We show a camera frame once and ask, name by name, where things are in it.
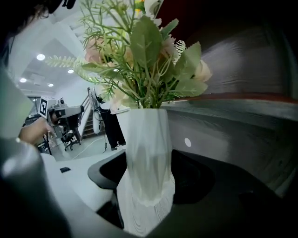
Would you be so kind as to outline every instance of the hand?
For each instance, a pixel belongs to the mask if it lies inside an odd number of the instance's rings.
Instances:
[[[54,129],[47,123],[47,120],[41,117],[34,123],[23,127],[20,131],[19,138],[34,145],[47,132],[54,132]]]

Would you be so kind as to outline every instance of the office chair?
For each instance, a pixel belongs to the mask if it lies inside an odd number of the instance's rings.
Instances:
[[[73,145],[74,144],[79,144],[81,145],[81,142],[80,140],[78,139],[77,137],[77,132],[68,132],[68,133],[65,133],[63,135],[63,137],[61,137],[61,141],[63,142],[65,148],[64,150],[66,151],[66,149],[69,147],[70,150],[72,151],[73,150]]]

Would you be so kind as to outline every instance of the white ceiling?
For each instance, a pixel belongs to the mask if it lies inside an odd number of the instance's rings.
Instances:
[[[75,73],[69,74],[68,68],[49,67],[45,61],[36,59],[40,53],[46,57],[85,56],[84,26],[79,22],[80,1],[83,0],[77,0],[71,10],[60,6],[49,18],[38,20],[14,39],[9,71],[17,87],[27,96],[55,96],[67,85],[82,80]],[[114,24],[112,19],[105,21]],[[20,83],[21,78],[27,82]]]
[[[71,56],[75,57],[65,46],[57,39],[51,40],[40,51],[47,56]],[[32,91],[49,91],[56,93],[57,89],[72,83],[78,76],[75,73],[69,74],[70,68],[50,67],[45,61],[39,61],[33,58],[22,74],[22,78],[26,78],[26,83],[18,82],[21,89]],[[48,84],[54,84],[53,87],[48,87]]]

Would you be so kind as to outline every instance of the vase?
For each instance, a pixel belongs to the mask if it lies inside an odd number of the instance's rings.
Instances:
[[[172,144],[167,111],[129,112],[126,160],[133,193],[146,206],[156,205],[170,181]]]

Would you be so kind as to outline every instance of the flower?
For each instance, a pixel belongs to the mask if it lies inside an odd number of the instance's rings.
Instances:
[[[120,2],[120,3],[118,4],[118,9],[119,9],[119,11],[121,11],[121,12],[125,12],[125,11],[127,11],[128,6],[127,6],[125,3]]]
[[[176,39],[170,36],[163,42],[161,50],[163,56],[167,57],[168,55],[170,55],[173,56],[173,58],[176,58],[178,56],[178,52],[174,44],[175,40]]]
[[[134,66],[134,56],[132,54],[130,47],[127,46],[125,48],[125,53],[123,57],[125,61],[129,64],[129,66],[132,68]]]
[[[86,45],[86,55],[85,60],[89,63],[102,63],[102,59],[100,57],[100,51],[96,47],[96,45],[100,45],[103,43],[103,39],[100,38],[96,40],[95,38],[92,38],[88,41]]]
[[[145,11],[144,4],[145,4],[145,0],[135,0],[135,11],[137,13],[139,13],[139,12],[145,13],[146,11]]]
[[[105,66],[110,67],[110,68],[114,68],[116,66],[116,64],[114,62],[108,62]]]
[[[139,12],[137,18],[140,19],[143,15],[143,12]],[[155,19],[155,16],[149,13],[146,13],[146,16],[149,17],[157,27],[159,27],[162,24],[161,18]]]
[[[127,97],[126,94],[124,94],[121,90],[114,89],[114,95],[111,99],[111,108],[110,110],[112,112],[116,112],[118,110],[118,108],[121,106],[121,101]]]
[[[196,67],[195,76],[193,79],[206,82],[212,77],[212,73],[208,65],[201,60],[200,64]]]

